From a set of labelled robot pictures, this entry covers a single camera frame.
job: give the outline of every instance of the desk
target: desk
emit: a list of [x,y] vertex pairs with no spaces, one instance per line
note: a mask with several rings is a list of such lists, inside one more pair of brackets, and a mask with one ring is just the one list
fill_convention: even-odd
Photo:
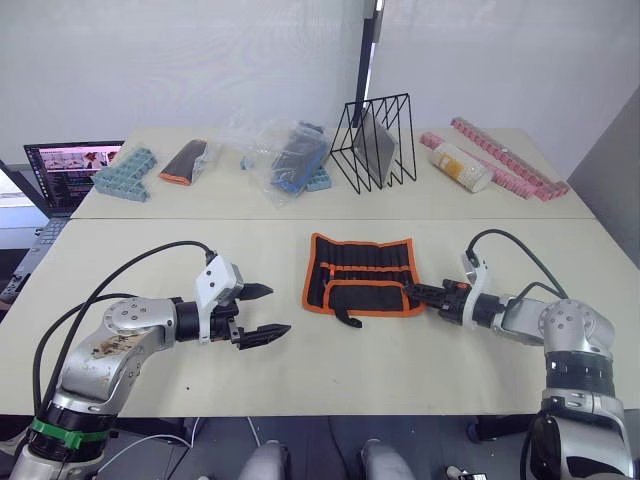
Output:
[[[463,329],[434,312],[405,319],[367,318],[355,330],[300,306],[309,237],[391,241],[412,237],[425,283],[464,279],[460,253],[488,227],[518,235],[562,282],[617,329],[615,383],[626,408],[640,407],[638,271],[595,220],[73,220],[0,324],[0,413],[31,412],[31,363],[37,340],[64,311],[83,301],[126,260],[153,246],[200,240],[236,263],[246,281],[275,290],[242,302],[238,324],[287,323],[291,331],[257,349],[195,342],[152,356],[123,411],[126,416],[324,414],[507,414],[537,411],[545,383],[540,347]],[[506,239],[478,248],[489,262],[492,292],[515,293],[542,279]],[[202,253],[193,247],[155,255],[118,278],[109,291],[192,298]],[[77,339],[100,322],[89,311]],[[46,351],[51,371],[62,335]]]
[[[436,129],[438,135],[483,158],[488,154],[454,129]],[[546,162],[529,137],[519,129],[488,130],[497,140],[518,152],[535,168],[552,179],[558,174]],[[73,218],[205,218],[205,219],[449,219],[449,218],[594,218],[591,211],[571,191],[550,202],[524,200],[495,184],[471,194],[431,165],[428,149],[415,132],[417,182],[389,191],[364,191],[357,195],[333,160],[327,169],[333,182],[328,190],[305,193],[282,208],[274,207],[240,170],[242,154],[225,148],[217,166],[205,169],[191,186],[174,185],[158,178],[158,173],[182,146],[193,138],[210,138],[213,129],[143,128],[134,131],[122,154],[137,145],[146,145],[156,154],[159,166],[143,183],[151,198],[131,202],[91,191]]]

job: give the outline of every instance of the laptop screen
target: laptop screen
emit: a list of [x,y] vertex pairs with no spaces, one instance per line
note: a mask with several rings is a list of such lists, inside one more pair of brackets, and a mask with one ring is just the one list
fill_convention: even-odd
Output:
[[52,214],[71,214],[89,193],[91,176],[111,163],[122,141],[25,145]]

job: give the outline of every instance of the black tool roll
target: black tool roll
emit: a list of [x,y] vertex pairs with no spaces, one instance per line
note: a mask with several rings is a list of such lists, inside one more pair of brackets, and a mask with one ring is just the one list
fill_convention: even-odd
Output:
[[406,285],[419,282],[411,239],[336,242],[314,233],[302,305],[360,328],[362,322],[350,315],[406,317],[422,312],[425,305],[404,292]]

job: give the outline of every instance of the orange trim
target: orange trim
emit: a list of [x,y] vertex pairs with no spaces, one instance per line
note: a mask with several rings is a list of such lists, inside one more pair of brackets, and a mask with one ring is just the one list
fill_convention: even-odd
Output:
[[339,272],[406,272],[411,270],[409,265],[406,267],[367,267],[366,265],[334,265],[327,262],[320,262],[318,265],[322,268],[338,270]]
[[167,182],[179,183],[180,185],[191,185],[191,182],[184,177],[176,177],[175,175],[169,175],[168,173],[163,172],[160,172],[158,176],[165,179]]
[[372,287],[398,287],[402,295],[402,310],[351,310],[349,309],[349,315],[365,315],[369,317],[409,317],[424,310],[424,305],[409,309],[409,297],[404,291],[404,286],[400,282],[394,282],[391,280],[331,280],[327,283],[322,297],[322,308],[324,313],[334,313],[333,308],[329,307],[329,296],[331,295],[331,289],[338,285],[370,285]]
[[[413,240],[411,238],[408,238],[406,240],[400,240],[397,242],[389,242],[389,243],[375,243],[375,242],[336,242],[328,237],[325,237],[324,235],[321,235],[319,233],[314,233],[311,235],[311,252],[309,255],[309,264],[307,265],[307,275],[305,277],[305,282],[304,282],[304,288],[302,290],[302,306],[311,311],[311,312],[316,312],[316,313],[325,313],[325,314],[334,314],[334,311],[330,308],[325,308],[324,306],[322,307],[318,307],[316,305],[311,305],[308,301],[307,298],[309,296],[309,285],[311,283],[311,274],[313,273],[313,265],[315,264],[316,261],[316,240],[317,238],[322,238],[328,242],[331,242],[335,245],[371,245],[371,246],[376,246],[376,247],[384,247],[384,246],[393,246],[393,245],[407,245],[407,250],[408,250],[408,254],[409,254],[409,270],[411,271],[411,276],[414,280],[415,283],[420,283],[420,277],[418,276],[418,271],[416,270],[416,264],[415,264],[415,258],[413,256]],[[340,281],[345,281],[345,280],[332,280],[332,282],[340,282]],[[382,282],[375,282],[373,281],[374,285],[380,285]],[[379,311],[369,311],[369,310],[349,310],[349,313],[352,315],[364,315],[364,316],[371,316],[371,317],[392,317],[392,316],[396,316],[396,317],[409,317],[412,315],[416,315],[420,312],[423,312],[427,306],[424,303],[420,303],[416,308],[412,308],[409,309],[409,298],[406,296],[406,293],[404,292],[404,288],[402,289],[402,298],[403,298],[403,307],[405,308],[405,311],[402,312],[379,312]]]
[[329,237],[325,237],[321,233],[314,233],[313,235],[311,235],[311,240],[315,240],[318,237],[322,238],[323,240],[326,240],[327,242],[331,242],[334,245],[370,245],[372,247],[392,247],[394,245],[404,245],[407,242],[411,242],[410,238],[407,238],[406,240],[398,240],[397,242],[388,242],[388,243],[353,242],[353,241],[337,242],[335,240],[330,239]]

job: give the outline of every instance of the black strap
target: black strap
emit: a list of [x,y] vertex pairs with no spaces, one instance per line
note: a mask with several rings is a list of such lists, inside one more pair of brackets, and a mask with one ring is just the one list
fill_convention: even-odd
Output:
[[336,313],[336,318],[345,325],[353,328],[362,328],[362,322],[357,318],[350,317],[346,308],[335,308],[334,312]]

